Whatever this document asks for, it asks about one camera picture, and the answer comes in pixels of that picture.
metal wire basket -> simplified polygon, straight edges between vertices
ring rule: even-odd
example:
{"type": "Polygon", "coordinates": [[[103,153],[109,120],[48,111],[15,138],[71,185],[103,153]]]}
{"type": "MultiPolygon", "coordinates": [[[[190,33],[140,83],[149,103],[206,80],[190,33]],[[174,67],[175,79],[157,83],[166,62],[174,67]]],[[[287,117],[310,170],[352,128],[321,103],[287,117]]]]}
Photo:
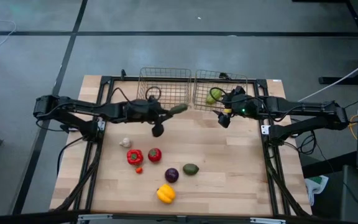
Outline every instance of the metal wire basket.
{"type": "Polygon", "coordinates": [[[137,86],[137,98],[156,98],[165,109],[180,103],[190,103],[191,71],[184,68],[142,68],[137,86]]]}
{"type": "Polygon", "coordinates": [[[222,103],[208,104],[206,102],[207,96],[210,95],[209,90],[212,87],[218,87],[226,93],[230,93],[238,85],[242,86],[248,93],[248,78],[245,75],[197,70],[193,90],[194,108],[204,111],[222,111],[224,109],[222,103]]]}

